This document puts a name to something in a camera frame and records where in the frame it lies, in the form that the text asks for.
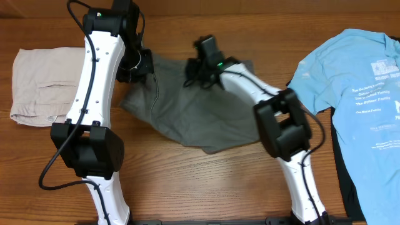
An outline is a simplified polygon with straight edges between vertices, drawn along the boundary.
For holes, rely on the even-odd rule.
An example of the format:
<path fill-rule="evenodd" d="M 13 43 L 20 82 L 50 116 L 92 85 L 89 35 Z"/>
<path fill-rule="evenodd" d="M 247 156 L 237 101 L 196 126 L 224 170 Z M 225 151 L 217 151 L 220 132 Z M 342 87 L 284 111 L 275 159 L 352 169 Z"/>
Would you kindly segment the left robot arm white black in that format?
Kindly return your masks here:
<path fill-rule="evenodd" d="M 44 177 L 58 157 L 73 169 L 78 181 L 58 185 L 62 189 L 85 184 L 97 211 L 97 224 L 132 224 L 131 210 L 124 200 L 119 172 L 124 159 L 124 142 L 111 131 L 111 101 L 114 85 L 143 83 L 153 73 L 153 56 L 143 46 L 144 19 L 132 0 L 113 1 L 111 8 L 89 7 L 76 23 L 84 33 L 85 54 L 73 104 L 64 122 L 51 126 L 57 149 L 39 177 Z"/>

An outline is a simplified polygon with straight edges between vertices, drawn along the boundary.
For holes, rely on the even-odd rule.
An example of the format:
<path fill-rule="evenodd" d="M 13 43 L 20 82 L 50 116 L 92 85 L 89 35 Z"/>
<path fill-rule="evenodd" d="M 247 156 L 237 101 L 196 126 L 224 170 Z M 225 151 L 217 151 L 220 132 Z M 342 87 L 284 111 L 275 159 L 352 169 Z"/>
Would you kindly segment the grey shorts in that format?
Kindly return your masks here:
<path fill-rule="evenodd" d="M 154 73 L 132 86 L 120 106 L 185 147 L 214 154 L 259 140 L 253 109 L 214 85 L 184 87 L 183 60 L 153 56 Z"/>

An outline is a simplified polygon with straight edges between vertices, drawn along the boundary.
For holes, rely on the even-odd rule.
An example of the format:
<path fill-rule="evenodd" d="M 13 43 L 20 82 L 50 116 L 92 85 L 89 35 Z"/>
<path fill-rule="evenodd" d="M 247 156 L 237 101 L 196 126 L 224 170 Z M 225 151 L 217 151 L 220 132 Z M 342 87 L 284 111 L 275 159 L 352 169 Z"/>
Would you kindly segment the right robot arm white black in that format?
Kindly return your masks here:
<path fill-rule="evenodd" d="M 279 161 L 291 197 L 291 215 L 270 217 L 266 224 L 329 224 L 310 163 L 315 150 L 310 147 L 312 131 L 308 118 L 315 116 L 301 106 L 292 89 L 270 86 L 243 62 L 225 57 L 212 34 L 200 37 L 193 46 L 197 56 L 187 60 L 184 86 L 199 83 L 208 89 L 218 85 L 248 103 L 260 142 Z"/>

